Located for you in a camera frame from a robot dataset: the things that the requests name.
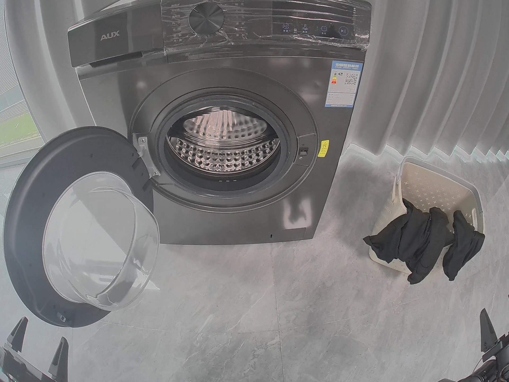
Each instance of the button icon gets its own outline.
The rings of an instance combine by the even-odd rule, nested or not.
[[[341,35],[342,37],[345,37],[345,36],[347,36],[347,35],[348,35],[348,32],[349,32],[349,31],[348,31],[348,28],[346,28],[344,25],[342,25],[342,26],[340,27],[340,29],[339,29],[339,32],[340,32],[340,35]]]

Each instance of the qr code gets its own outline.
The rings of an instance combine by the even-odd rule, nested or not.
[[[357,80],[359,79],[358,73],[347,72],[345,75],[345,85],[357,85]]]

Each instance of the door hinge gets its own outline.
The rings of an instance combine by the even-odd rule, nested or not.
[[[157,169],[157,167],[154,164],[154,161],[152,160],[152,157],[150,156],[149,151],[149,140],[147,137],[137,137],[136,134],[132,135],[132,142],[138,151],[138,154],[140,158],[145,163],[145,166],[147,167],[147,170],[149,172],[150,178],[154,176],[160,176],[161,173]]]

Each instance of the dial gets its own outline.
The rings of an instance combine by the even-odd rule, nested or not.
[[[189,25],[200,35],[211,35],[219,31],[225,22],[225,14],[216,3],[198,4],[189,14]]]

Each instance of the plastic basket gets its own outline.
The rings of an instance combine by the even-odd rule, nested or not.
[[[429,212],[431,207],[442,209],[449,219],[450,231],[453,230],[453,214],[460,210],[475,230],[485,232],[479,193],[473,185],[426,162],[405,157],[394,180],[392,194],[373,228],[373,235],[378,234],[398,216],[407,213],[403,198],[424,212]],[[432,271],[442,267],[442,259],[449,246],[443,249]],[[404,262],[394,259],[391,263],[387,263],[380,260],[371,248],[370,258],[391,269],[410,274]]]

